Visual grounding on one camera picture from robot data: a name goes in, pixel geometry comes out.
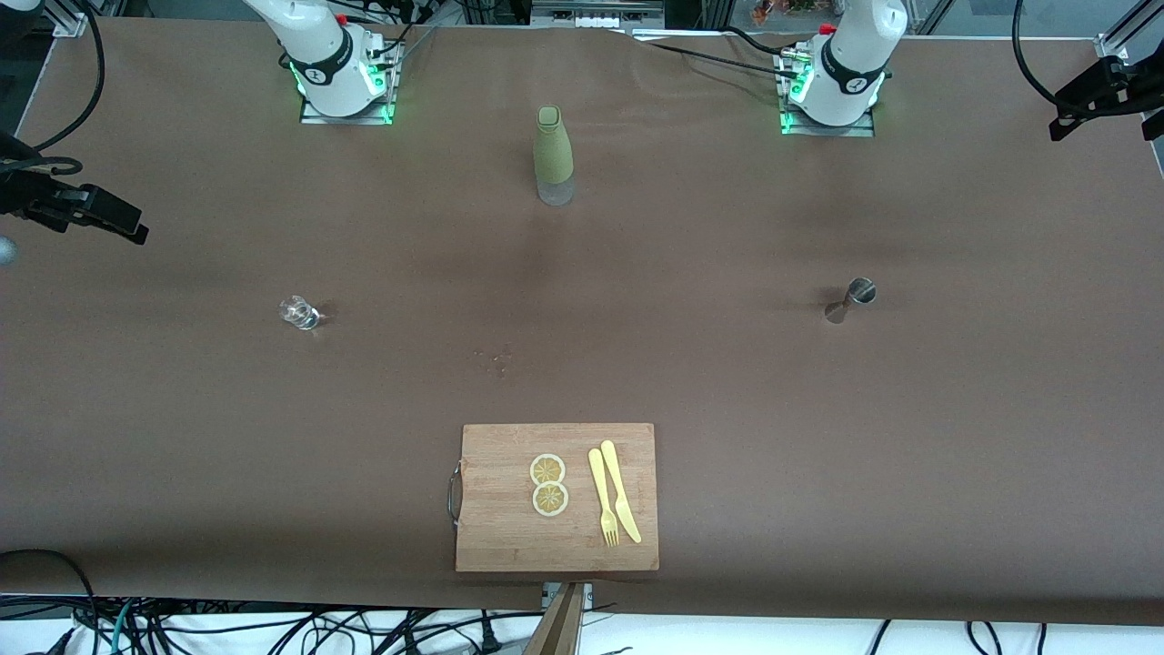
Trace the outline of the grey power strip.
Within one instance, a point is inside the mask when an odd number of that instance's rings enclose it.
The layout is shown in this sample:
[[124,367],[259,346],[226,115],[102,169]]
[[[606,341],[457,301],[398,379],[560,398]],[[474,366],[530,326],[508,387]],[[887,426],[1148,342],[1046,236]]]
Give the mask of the grey power strip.
[[665,0],[528,0],[528,24],[663,29]]

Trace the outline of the aluminium frame profile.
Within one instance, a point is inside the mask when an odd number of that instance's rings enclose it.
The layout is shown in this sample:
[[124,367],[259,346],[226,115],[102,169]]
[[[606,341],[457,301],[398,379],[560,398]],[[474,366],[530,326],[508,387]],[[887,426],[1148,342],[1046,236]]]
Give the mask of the aluminium frame profile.
[[87,0],[45,0],[45,16],[54,24],[54,38],[79,37],[91,9]]
[[1136,0],[1123,16],[1095,40],[1099,55],[1117,55],[1130,60],[1152,54],[1164,40],[1164,0]]

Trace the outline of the wooden cutting board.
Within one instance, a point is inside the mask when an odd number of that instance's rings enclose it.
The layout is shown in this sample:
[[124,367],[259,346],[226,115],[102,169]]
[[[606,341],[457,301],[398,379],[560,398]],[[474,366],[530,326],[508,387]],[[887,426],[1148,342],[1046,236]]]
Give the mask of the wooden cutting board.
[[[618,546],[599,531],[599,501],[587,453],[611,440],[641,543],[617,513]],[[565,460],[568,506],[545,518],[533,510],[528,464],[541,453]],[[464,426],[450,494],[457,527],[455,568],[463,574],[640,574],[656,571],[656,428],[653,423],[478,423]],[[608,500],[616,490],[606,469]]]

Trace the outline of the yellow plastic knife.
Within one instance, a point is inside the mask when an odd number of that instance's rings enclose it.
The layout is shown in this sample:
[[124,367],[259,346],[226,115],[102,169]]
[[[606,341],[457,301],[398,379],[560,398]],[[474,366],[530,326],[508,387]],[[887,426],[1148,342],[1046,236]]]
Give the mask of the yellow plastic knife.
[[603,440],[599,443],[599,453],[602,453],[603,460],[606,461],[608,475],[613,482],[616,490],[615,500],[615,512],[622,524],[624,531],[627,532],[629,537],[632,542],[641,543],[643,536],[640,531],[637,529],[636,515],[633,515],[632,510],[629,508],[627,490],[625,489],[624,480],[622,477],[622,467],[616,451],[616,444],[611,440]]

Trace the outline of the colourful packets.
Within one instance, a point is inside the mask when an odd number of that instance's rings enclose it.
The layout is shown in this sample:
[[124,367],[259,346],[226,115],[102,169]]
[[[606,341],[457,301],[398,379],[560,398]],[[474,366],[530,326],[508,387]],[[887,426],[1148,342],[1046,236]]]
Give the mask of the colourful packets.
[[767,24],[772,17],[800,17],[819,9],[819,0],[755,0],[751,9],[755,26]]

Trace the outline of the green sleeved glass bottle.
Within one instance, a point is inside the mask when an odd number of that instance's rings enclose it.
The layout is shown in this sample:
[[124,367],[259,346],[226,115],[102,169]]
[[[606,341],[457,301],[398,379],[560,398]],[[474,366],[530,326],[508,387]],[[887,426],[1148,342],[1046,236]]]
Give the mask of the green sleeved glass bottle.
[[565,207],[575,192],[572,142],[558,106],[537,111],[537,195],[551,207]]

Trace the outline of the steel double jigger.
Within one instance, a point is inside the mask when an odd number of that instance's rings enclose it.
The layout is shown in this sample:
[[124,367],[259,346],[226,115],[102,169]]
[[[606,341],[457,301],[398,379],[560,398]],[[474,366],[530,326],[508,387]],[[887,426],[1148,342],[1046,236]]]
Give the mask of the steel double jigger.
[[828,323],[843,323],[847,319],[849,311],[853,307],[865,306],[876,299],[876,283],[867,277],[857,277],[849,282],[845,296],[837,302],[828,302],[824,309],[824,318]]

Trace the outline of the brown table cover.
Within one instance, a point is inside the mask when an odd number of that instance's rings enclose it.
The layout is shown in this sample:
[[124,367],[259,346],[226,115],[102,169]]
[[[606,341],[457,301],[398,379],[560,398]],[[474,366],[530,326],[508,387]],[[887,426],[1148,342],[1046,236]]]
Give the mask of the brown table cover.
[[1164,622],[1164,178],[1140,118],[1052,142],[1006,41],[906,40],[876,135],[822,138],[619,33],[439,28],[378,128],[300,124],[265,24],[101,33],[59,154],[150,236],[0,218],[0,550],[109,596],[535,606],[454,569],[462,427],[644,422],[623,612]]

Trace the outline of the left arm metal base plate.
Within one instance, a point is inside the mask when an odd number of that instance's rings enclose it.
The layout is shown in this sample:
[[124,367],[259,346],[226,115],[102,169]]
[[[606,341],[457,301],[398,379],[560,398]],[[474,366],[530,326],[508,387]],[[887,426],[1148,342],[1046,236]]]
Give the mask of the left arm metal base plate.
[[780,127],[785,136],[828,136],[828,137],[873,137],[876,135],[874,106],[868,105],[863,116],[853,124],[828,126],[819,123],[804,112],[802,106],[794,104],[794,97],[803,91],[812,80],[812,65],[809,54],[795,48],[785,48],[781,54],[773,55],[772,63],[778,72],[792,72],[794,77],[778,76],[778,108],[780,108]]

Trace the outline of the clear glass measuring cup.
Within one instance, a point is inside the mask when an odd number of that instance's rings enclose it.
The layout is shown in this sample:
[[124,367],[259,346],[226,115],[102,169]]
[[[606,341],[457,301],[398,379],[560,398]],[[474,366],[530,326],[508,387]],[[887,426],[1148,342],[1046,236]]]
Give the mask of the clear glass measuring cup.
[[279,302],[279,316],[284,322],[290,323],[296,330],[313,330],[322,322],[319,309],[306,301],[301,296],[290,296]]

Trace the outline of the metal post bracket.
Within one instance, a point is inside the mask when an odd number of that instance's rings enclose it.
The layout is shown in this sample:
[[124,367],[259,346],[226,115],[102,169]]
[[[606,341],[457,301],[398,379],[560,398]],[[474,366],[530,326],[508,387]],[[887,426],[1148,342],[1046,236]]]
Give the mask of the metal post bracket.
[[[546,610],[548,610],[551,607],[551,605],[553,604],[553,601],[556,600],[558,593],[565,591],[566,585],[568,585],[568,584],[566,584],[566,583],[544,583],[542,584],[541,604],[540,604],[540,607],[541,607],[542,612],[546,612]],[[582,605],[583,612],[591,612],[591,610],[594,608],[592,584],[591,583],[577,583],[577,588],[580,590],[582,590],[583,595],[585,595],[585,599],[583,600],[583,605]]]

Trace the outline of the yellow plastic fork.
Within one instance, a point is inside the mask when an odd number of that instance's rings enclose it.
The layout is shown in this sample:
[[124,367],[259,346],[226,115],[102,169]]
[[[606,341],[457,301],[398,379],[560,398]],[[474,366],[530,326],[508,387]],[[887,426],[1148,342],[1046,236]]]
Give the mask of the yellow plastic fork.
[[608,500],[606,462],[598,448],[587,453],[587,464],[590,467],[596,494],[599,501],[599,531],[608,547],[618,546],[618,526],[615,511]]

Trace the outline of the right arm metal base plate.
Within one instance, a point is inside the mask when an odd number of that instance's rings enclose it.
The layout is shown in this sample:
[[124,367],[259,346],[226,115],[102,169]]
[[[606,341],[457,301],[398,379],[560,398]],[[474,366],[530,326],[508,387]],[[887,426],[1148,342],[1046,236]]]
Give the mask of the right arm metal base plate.
[[389,126],[396,118],[396,97],[402,74],[402,45],[392,45],[386,50],[371,50],[374,57],[369,63],[360,64],[357,78],[360,83],[353,87],[352,95],[365,100],[360,111],[348,116],[325,115],[315,105],[308,101],[301,83],[296,83],[300,93],[299,121],[301,124],[350,124],[350,126]]

